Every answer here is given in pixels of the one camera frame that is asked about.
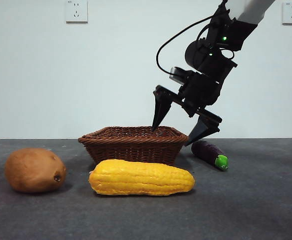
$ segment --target cable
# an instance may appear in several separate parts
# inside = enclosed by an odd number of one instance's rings
[[[209,27],[210,27],[210,23],[205,25],[204,28],[198,34],[198,36],[196,38],[196,49],[197,49],[197,51],[199,51],[199,47],[198,47],[199,38],[204,33],[204,31],[207,30]],[[197,69],[196,66],[195,66],[195,56],[196,56],[196,54],[197,54],[197,52],[194,52],[194,55],[192,57],[192,65],[194,66],[194,69]]]
[[[204,31],[207,30],[209,27],[210,27],[210,23],[207,24],[207,25],[205,25],[204,28],[203,28],[203,29],[200,31],[200,33],[198,34],[198,36],[197,36],[197,38],[196,38],[196,41],[197,41],[197,43],[196,43],[196,49],[197,49],[197,50],[199,50],[199,49],[198,49],[199,38],[200,38],[201,35],[204,33]]]
[[[225,14],[225,13],[229,13],[229,11],[230,10],[227,10],[227,11],[222,11],[222,12],[220,12],[220,13],[217,13],[217,14],[213,14],[213,15],[211,15],[211,16],[209,16],[209,17],[206,17],[206,18],[204,18],[204,19],[202,19],[202,20],[200,20],[200,21],[198,21],[198,22],[195,22],[195,23],[193,23],[193,24],[191,24],[190,26],[188,26],[188,27],[186,27],[185,29],[183,29],[182,31],[180,31],[179,33],[177,33],[176,35],[174,35],[172,38],[170,38],[168,41],[166,41],[159,49],[158,49],[158,52],[157,52],[157,55],[156,55],[156,62],[157,62],[157,66],[158,66],[158,68],[161,70],[161,71],[163,71],[163,72],[165,72],[165,73],[167,73],[167,74],[170,74],[170,75],[174,75],[174,76],[178,76],[178,77],[183,77],[183,76],[181,76],[181,75],[178,75],[178,74],[174,74],[174,73],[171,73],[171,72],[169,72],[169,71],[166,71],[166,70],[164,70],[161,66],[160,66],[160,64],[159,64],[159,53],[160,53],[160,51],[165,47],[165,45],[167,45],[168,43],[170,43],[173,39],[175,39],[177,36],[179,36],[179,35],[181,35],[182,33],[184,33],[186,30],[188,30],[188,29],[190,29],[190,28],[192,28],[193,26],[195,26],[195,25],[198,25],[198,24],[200,24],[200,23],[203,23],[203,22],[205,22],[205,21],[207,21],[207,20],[209,20],[209,19],[212,19],[213,17],[217,17],[217,16],[219,16],[219,15],[222,15],[222,14]]]

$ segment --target potato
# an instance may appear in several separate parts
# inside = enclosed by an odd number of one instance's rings
[[[5,176],[11,187],[18,192],[48,192],[63,184],[66,167],[52,151],[23,148],[12,152],[8,157]]]

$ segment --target gray table surface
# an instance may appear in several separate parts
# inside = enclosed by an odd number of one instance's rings
[[[221,172],[182,148],[176,166],[196,179],[189,193],[100,196],[94,164],[75,139],[0,140],[0,240],[292,240],[292,139],[210,139],[229,157]],[[68,174],[55,192],[14,192],[9,154],[51,149]]]

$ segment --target black robotic arm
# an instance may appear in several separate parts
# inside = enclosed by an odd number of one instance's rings
[[[264,11],[274,2],[274,0],[261,1],[263,1]],[[255,8],[261,1],[250,0],[250,5],[240,17],[244,18],[247,13],[256,11]],[[264,15],[264,11],[261,11],[262,16],[258,18],[253,15],[250,18],[257,20],[250,22],[237,20],[235,17],[231,19],[229,15],[231,10],[226,7],[227,2],[228,0],[222,1],[214,15],[209,17],[211,18],[210,23],[201,30],[197,39],[186,49],[185,60],[196,71],[173,67],[171,72],[168,72],[170,79],[181,84],[178,94],[160,85],[154,91],[156,105],[152,124],[153,131],[169,111],[172,102],[179,104],[189,117],[193,117],[194,114],[199,115],[198,122],[189,134],[188,142],[185,143],[186,146],[220,131],[218,126],[222,119],[207,111],[205,107],[214,104],[218,99],[225,78],[232,68],[237,66],[232,61],[234,52],[241,50],[244,40],[258,26],[258,21],[261,21]],[[200,38],[205,30],[208,30],[207,37]],[[233,56],[225,57],[222,54],[224,50],[231,51]]]

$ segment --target wicker basket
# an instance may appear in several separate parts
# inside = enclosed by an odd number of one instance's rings
[[[105,127],[78,139],[96,164],[106,159],[173,165],[188,137],[172,127]]]

